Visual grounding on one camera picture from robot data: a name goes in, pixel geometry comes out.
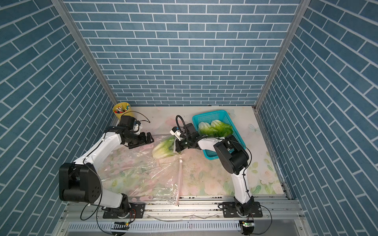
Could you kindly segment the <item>chinese cabbage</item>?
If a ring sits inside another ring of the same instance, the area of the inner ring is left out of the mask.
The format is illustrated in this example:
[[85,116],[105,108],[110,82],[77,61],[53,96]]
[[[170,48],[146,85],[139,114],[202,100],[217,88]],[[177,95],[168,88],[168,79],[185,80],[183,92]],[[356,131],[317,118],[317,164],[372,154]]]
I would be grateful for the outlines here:
[[231,125],[221,122],[220,120],[213,120],[211,125],[218,131],[218,137],[227,137],[233,134]]
[[205,122],[199,123],[198,131],[201,135],[218,137],[218,131],[209,123],[205,123]]
[[176,139],[175,136],[162,139],[152,150],[152,157],[154,159],[162,159],[178,155],[179,153],[176,151]]

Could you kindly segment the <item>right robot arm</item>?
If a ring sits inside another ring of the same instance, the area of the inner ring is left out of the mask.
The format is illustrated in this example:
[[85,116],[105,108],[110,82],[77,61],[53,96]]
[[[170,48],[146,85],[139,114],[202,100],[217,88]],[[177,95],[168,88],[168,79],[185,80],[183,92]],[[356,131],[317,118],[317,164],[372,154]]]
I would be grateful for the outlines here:
[[216,152],[223,168],[231,174],[237,212],[241,216],[251,215],[255,202],[246,177],[249,155],[245,147],[233,135],[226,137],[200,135],[192,124],[188,126],[190,129],[187,129],[186,125],[184,128],[175,126],[171,129],[170,134],[175,137],[174,150],[181,152],[187,148],[195,148]]

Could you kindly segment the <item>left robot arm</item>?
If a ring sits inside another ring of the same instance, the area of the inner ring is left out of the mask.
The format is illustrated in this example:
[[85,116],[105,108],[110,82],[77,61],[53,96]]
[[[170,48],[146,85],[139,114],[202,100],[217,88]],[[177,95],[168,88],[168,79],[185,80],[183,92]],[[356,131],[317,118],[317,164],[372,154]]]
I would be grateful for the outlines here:
[[141,131],[141,122],[132,116],[121,118],[81,157],[59,168],[59,197],[62,201],[83,202],[106,208],[129,211],[127,195],[102,186],[98,175],[104,160],[119,145],[133,149],[154,142],[151,133]]

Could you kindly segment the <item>zip-top bag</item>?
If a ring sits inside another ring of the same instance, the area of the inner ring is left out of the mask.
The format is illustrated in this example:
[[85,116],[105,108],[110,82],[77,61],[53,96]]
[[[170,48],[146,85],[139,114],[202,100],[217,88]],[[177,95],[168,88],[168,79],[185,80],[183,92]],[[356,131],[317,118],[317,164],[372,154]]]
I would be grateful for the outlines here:
[[171,135],[157,135],[154,137],[154,142],[148,145],[143,145],[137,148],[134,148],[131,150],[131,154],[133,156],[146,156],[146,157],[152,157],[152,150],[154,149],[155,146],[157,146],[162,139],[168,138]]
[[100,177],[106,189],[127,195],[131,202],[165,201],[175,204],[179,167],[179,163],[124,167],[105,170]]
[[152,148],[129,150],[122,146],[111,152],[99,169],[103,186],[131,197],[172,197],[179,179],[177,155],[155,159]]

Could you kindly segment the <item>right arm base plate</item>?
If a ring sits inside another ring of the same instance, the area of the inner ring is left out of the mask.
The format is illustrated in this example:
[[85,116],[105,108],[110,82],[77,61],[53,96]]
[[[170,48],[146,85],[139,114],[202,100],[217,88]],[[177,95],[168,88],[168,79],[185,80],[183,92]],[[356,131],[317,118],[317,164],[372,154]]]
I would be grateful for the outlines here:
[[244,204],[235,202],[222,202],[218,204],[218,208],[222,211],[224,218],[236,218],[236,217],[250,217],[261,218],[263,217],[261,206],[259,202],[253,204]]

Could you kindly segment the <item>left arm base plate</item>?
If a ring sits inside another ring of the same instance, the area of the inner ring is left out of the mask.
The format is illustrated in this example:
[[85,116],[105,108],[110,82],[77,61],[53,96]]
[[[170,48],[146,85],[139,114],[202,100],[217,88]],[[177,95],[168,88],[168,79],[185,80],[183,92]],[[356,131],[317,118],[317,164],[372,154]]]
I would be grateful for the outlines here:
[[105,208],[103,213],[104,219],[125,219],[130,220],[143,218],[145,203],[129,203],[125,208]]

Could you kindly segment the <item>yellow pen cup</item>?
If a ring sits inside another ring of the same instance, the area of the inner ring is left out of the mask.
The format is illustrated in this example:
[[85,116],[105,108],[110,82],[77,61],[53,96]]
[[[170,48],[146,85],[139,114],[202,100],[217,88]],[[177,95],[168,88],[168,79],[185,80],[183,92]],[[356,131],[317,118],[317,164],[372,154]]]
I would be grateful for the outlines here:
[[121,116],[124,115],[126,112],[128,112],[131,109],[131,106],[127,102],[121,102],[116,104],[113,107],[113,113],[116,115],[118,120],[121,120]]

